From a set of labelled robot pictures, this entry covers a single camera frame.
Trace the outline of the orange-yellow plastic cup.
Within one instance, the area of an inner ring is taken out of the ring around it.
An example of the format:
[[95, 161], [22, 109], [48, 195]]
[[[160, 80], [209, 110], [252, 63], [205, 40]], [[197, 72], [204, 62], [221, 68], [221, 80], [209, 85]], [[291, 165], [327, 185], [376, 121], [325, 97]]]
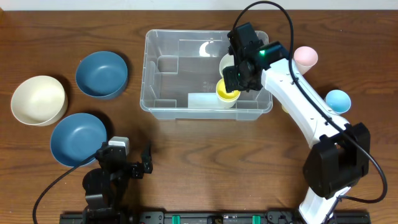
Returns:
[[218, 109], [227, 109], [232, 108], [238, 98], [240, 97], [241, 92], [238, 90], [234, 90], [230, 93], [226, 91], [226, 85], [224, 83], [224, 78], [220, 79], [216, 84], [216, 99]]

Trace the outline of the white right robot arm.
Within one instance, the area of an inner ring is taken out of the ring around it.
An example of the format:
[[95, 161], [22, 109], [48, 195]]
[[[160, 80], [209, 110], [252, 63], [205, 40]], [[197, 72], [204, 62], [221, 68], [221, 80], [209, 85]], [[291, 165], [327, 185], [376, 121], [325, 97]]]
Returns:
[[331, 217], [337, 198], [369, 170], [370, 133], [333, 111], [308, 84], [280, 42], [265, 44], [246, 23], [230, 31], [228, 53], [234, 64], [223, 69], [228, 92], [265, 89], [296, 122], [310, 147], [303, 167], [309, 186], [299, 213], [305, 223]]

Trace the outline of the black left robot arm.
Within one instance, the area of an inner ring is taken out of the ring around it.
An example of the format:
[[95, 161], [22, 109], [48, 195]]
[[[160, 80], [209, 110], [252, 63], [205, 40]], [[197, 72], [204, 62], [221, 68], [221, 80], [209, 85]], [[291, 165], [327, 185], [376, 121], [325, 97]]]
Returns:
[[95, 159], [100, 167], [87, 173], [82, 182], [88, 204], [82, 222], [135, 223], [135, 214], [121, 203], [131, 179], [152, 173], [151, 143], [144, 148], [140, 162], [129, 162], [126, 147], [108, 142], [102, 143]]

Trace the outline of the light blue plastic cup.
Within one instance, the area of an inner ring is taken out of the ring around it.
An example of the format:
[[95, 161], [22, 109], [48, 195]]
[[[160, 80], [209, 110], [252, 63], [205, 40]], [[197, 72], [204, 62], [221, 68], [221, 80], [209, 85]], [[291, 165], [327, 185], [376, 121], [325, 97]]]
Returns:
[[325, 103], [337, 114], [343, 114], [351, 108], [351, 98], [342, 90], [329, 91]]

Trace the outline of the white small bowl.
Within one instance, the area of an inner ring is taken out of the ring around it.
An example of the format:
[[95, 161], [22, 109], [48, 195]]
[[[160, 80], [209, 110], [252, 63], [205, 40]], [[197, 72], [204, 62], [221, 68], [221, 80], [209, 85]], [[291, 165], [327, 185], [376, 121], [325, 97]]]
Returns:
[[221, 77], [223, 77], [223, 69], [226, 67], [230, 67], [230, 66], [234, 66], [234, 56], [230, 55], [230, 54], [226, 54], [220, 60], [219, 72], [220, 72]]

